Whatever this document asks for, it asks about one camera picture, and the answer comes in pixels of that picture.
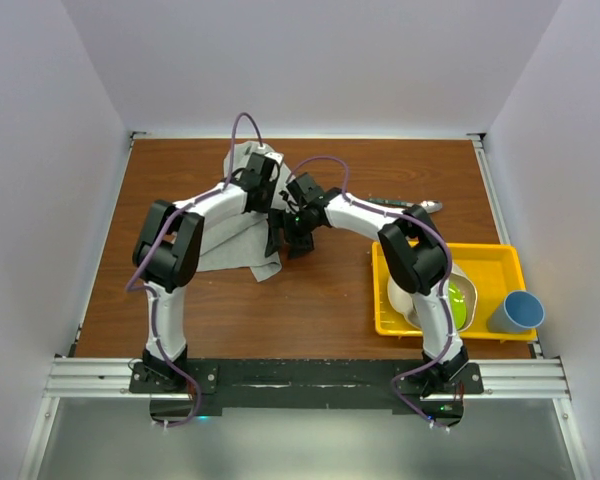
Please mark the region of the grey cloth napkin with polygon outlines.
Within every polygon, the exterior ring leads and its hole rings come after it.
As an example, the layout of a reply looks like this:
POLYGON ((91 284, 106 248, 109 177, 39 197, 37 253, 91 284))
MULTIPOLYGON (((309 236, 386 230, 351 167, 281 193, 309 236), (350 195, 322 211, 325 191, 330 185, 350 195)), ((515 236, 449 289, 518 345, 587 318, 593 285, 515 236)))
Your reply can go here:
POLYGON ((278 253, 266 255, 267 218, 262 213, 233 216, 203 234, 198 272, 249 268, 257 282, 282 269, 278 253))

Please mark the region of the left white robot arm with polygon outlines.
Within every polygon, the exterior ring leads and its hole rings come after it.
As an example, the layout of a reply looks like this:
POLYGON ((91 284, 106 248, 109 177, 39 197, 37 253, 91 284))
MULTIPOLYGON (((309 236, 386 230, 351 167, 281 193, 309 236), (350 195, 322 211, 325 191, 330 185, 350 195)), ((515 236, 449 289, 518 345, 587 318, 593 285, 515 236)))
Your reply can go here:
POLYGON ((191 382, 184 300, 204 233, 238 215, 267 213, 282 165, 282 154, 256 150, 244 167, 210 190, 175 203, 157 200, 149 208, 132 254, 136 272, 126 289, 146 293, 149 334, 142 365, 163 391, 176 392, 191 382))

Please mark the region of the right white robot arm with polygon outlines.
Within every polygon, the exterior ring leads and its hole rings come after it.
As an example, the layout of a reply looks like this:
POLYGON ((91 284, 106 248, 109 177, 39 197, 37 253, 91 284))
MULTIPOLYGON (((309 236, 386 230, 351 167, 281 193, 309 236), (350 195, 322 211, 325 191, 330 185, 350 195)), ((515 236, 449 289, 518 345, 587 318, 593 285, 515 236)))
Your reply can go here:
POLYGON ((363 201, 340 188, 323 190, 305 173, 280 191, 284 206, 268 211, 266 251, 283 243, 291 257, 313 250, 319 227, 343 229, 379 242, 390 278, 414 304, 423 337, 423 364, 398 375, 422 385, 424 396, 446 393, 468 364, 454 323, 449 283, 452 255, 424 207, 404 210, 363 201))

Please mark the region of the beige shell-shaped plate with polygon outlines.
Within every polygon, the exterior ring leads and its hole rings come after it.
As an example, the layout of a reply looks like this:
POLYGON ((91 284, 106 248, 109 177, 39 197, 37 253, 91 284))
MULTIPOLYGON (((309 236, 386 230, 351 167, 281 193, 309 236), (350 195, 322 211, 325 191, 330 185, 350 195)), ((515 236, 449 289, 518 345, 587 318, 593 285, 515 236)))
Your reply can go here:
MULTIPOLYGON (((452 267, 450 282, 454 282, 465 295, 468 309, 468 318, 464 328, 460 331, 457 330, 458 332, 463 332, 467 330, 473 322, 475 309, 477 305, 477 290, 473 282, 456 263, 454 263, 452 267)), ((388 279, 387 293, 389 304, 391 305, 393 310, 404 317, 405 321, 407 322, 410 328, 419 331, 419 318, 411 295, 408 292, 402 290, 395 283, 392 277, 389 277, 388 279)))

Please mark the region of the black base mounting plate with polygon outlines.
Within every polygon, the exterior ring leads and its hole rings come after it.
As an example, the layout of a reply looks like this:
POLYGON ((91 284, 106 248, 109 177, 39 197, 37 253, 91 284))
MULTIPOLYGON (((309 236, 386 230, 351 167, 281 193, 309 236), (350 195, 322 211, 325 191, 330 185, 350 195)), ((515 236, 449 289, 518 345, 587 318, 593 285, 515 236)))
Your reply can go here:
POLYGON ((431 372, 411 375, 417 360, 190 359, 189 388, 176 373, 157 371, 141 360, 129 362, 133 394, 151 397, 156 421, 181 420, 190 413, 220 416, 242 409, 389 410, 413 414, 448 426, 464 414, 464 400, 484 385, 476 363, 467 364, 445 383, 431 372))

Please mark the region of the lime green bowl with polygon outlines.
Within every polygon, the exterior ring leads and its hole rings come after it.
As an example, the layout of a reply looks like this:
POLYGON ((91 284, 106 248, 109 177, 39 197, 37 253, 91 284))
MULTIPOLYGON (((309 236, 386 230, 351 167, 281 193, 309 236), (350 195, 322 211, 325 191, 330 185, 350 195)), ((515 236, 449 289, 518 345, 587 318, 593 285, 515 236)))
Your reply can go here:
POLYGON ((454 324, 456 329, 460 331, 464 328, 468 318, 465 295, 454 282, 449 283, 448 294, 454 324))

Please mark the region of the yellow plastic tray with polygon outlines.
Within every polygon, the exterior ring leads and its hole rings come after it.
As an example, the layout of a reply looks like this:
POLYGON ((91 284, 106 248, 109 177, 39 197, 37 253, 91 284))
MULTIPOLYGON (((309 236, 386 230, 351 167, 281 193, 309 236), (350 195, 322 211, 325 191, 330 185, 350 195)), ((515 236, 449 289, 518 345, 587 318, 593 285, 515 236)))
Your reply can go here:
MULTIPOLYGON (((459 333, 464 340, 531 342, 537 330, 522 334, 492 333, 487 320, 506 295, 526 288, 517 251, 510 245, 451 243, 454 263, 466 273, 477 290, 477 305, 471 326, 459 333)), ((421 331, 409 327, 404 317, 389 304, 389 272, 379 243, 372 244, 374 324, 376 333, 391 337, 420 337, 421 331)))

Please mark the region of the blue plastic cup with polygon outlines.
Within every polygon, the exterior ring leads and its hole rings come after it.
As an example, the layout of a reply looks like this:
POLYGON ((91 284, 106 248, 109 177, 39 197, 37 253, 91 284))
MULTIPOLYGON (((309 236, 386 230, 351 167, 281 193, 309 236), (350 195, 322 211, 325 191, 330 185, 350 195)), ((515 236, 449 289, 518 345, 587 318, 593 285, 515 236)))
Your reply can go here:
POLYGON ((534 294, 516 290, 508 293, 487 320, 492 333, 522 334, 541 326, 546 319, 544 305, 534 294))

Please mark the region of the aluminium frame rail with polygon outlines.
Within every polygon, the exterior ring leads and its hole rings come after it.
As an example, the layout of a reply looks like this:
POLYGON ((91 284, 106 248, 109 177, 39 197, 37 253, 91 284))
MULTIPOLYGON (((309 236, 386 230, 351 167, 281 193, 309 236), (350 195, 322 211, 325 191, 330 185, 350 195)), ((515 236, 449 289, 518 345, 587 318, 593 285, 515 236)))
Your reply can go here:
MULTIPOLYGON (((205 395, 230 387, 248 390, 288 389, 318 391, 341 388, 391 389, 391 380, 410 369, 397 360, 231 360, 198 359, 192 376, 205 395)), ((398 378, 401 393, 423 391, 412 378, 398 378)), ((568 399, 570 390, 559 360, 477 360, 469 363, 452 384, 426 397, 442 400, 462 393, 465 398, 568 399)), ((158 380, 140 373, 133 359, 60 358, 51 368, 43 395, 56 398, 184 399, 183 391, 169 391, 158 380)))

